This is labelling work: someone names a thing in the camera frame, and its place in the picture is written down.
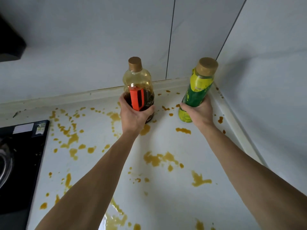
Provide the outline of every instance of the person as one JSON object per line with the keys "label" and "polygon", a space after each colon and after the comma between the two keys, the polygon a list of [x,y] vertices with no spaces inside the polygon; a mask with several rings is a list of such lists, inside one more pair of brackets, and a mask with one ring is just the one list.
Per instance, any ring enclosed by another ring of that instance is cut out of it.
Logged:
{"label": "person", "polygon": [[[40,221],[36,230],[98,229],[132,145],[154,112],[133,110],[120,97],[122,135]],[[307,229],[307,196],[239,149],[213,123],[208,95],[198,107],[181,104],[208,141],[243,203],[263,229]]]}

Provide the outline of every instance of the bottle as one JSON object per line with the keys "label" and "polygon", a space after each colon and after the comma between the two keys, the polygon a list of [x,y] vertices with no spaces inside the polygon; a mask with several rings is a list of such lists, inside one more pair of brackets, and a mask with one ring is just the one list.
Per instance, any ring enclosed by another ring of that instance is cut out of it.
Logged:
{"label": "bottle", "polygon": [[154,103],[154,90],[151,83],[151,75],[142,67],[139,57],[131,57],[128,60],[129,69],[125,72],[122,81],[126,102],[136,111],[144,111]]}
{"label": "bottle", "polygon": [[[192,70],[190,85],[183,97],[183,103],[192,107],[197,107],[202,103],[213,83],[214,73],[218,65],[217,61],[210,57],[204,57],[198,61],[196,67]],[[192,122],[189,114],[181,107],[178,110],[178,116],[186,123]]]}

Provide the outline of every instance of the black range hood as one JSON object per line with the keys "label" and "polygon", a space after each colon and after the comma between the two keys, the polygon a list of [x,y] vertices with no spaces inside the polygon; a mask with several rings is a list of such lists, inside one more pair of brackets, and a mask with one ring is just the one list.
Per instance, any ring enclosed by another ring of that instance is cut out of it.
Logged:
{"label": "black range hood", "polygon": [[0,15],[0,62],[19,60],[25,48],[23,38]]}

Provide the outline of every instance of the white countertop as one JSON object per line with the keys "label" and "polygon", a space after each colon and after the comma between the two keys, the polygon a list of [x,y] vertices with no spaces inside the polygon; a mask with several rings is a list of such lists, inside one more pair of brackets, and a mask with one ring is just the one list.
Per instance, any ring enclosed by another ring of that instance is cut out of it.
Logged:
{"label": "white countertop", "polygon": [[[176,105],[181,102],[186,88],[187,85],[170,88],[170,92],[155,89],[156,110],[153,121],[148,123],[150,130],[136,139],[114,193],[116,204],[109,206],[100,230],[116,229],[112,227],[133,229],[135,224],[141,229],[161,230],[259,229],[205,138],[192,123],[181,122],[178,118]],[[1,127],[45,119],[51,121],[28,230],[37,226],[57,197],[61,198],[104,155],[105,148],[118,139],[122,132],[121,122],[114,121],[112,132],[112,119],[107,115],[110,112],[119,114],[117,101],[118,96],[113,96],[26,110],[14,118],[14,113],[0,115]],[[241,147],[217,103],[214,100],[212,103],[216,125]],[[76,123],[75,132],[69,116]],[[218,123],[220,117],[223,117],[222,123]],[[68,134],[76,133],[78,142],[73,141],[69,148],[61,148],[74,137],[64,135],[58,124],[65,126],[65,130],[70,128]],[[176,131],[176,128],[186,128],[191,133]],[[82,144],[86,148],[79,150]],[[72,148],[77,149],[75,154],[73,150],[70,153]],[[174,156],[175,162],[162,159],[160,163],[152,164],[144,160],[144,155],[166,155],[167,152]],[[207,182],[211,183],[194,186],[193,171],[202,174],[203,180],[210,179]]]}

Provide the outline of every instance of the soy sauce bottle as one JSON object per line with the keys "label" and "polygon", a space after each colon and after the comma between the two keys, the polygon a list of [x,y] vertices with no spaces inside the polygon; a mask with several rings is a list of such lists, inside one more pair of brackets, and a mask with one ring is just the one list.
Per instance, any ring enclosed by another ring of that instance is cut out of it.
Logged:
{"label": "soy sauce bottle", "polygon": [[[142,67],[139,57],[131,57],[128,60],[129,69],[122,79],[126,102],[136,111],[144,111],[154,103],[154,90],[151,83],[151,75]],[[152,120],[154,113],[146,121]]]}

